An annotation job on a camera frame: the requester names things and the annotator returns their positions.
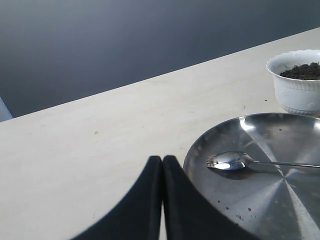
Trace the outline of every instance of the spoon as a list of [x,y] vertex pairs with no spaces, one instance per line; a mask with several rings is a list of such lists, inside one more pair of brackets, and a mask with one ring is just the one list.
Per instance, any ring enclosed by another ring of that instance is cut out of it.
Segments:
[[247,167],[249,164],[272,164],[294,167],[320,168],[320,165],[310,165],[304,163],[288,163],[279,161],[256,161],[247,153],[242,151],[226,151],[210,155],[206,159],[206,166],[221,170],[238,170]]

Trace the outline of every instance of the metal plate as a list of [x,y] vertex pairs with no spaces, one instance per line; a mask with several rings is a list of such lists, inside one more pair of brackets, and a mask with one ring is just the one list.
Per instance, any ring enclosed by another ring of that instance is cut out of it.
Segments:
[[215,208],[261,239],[320,239],[319,169],[206,167],[208,156],[226,151],[243,151],[258,161],[320,164],[319,119],[263,113],[228,120],[192,145],[183,169]]

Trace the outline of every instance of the dirt in bowl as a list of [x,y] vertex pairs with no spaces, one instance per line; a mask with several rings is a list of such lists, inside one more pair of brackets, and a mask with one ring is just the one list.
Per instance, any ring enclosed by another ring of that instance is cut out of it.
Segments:
[[280,73],[280,76],[300,80],[320,80],[320,65],[313,62],[310,65],[295,65],[293,69]]

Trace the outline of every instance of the ceramic bowl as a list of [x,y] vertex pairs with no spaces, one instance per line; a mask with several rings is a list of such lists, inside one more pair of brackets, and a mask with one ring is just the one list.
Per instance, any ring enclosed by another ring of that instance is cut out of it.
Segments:
[[271,58],[266,68],[273,76],[275,98],[290,114],[320,116],[320,80],[280,76],[294,66],[320,62],[320,50],[298,50]]

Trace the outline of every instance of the tabletop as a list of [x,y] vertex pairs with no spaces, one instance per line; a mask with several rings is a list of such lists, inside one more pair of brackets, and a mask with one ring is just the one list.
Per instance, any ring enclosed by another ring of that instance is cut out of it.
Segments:
[[0,239],[69,239],[118,203],[150,155],[182,165],[216,124],[283,112],[266,62],[319,39],[316,28],[0,123]]

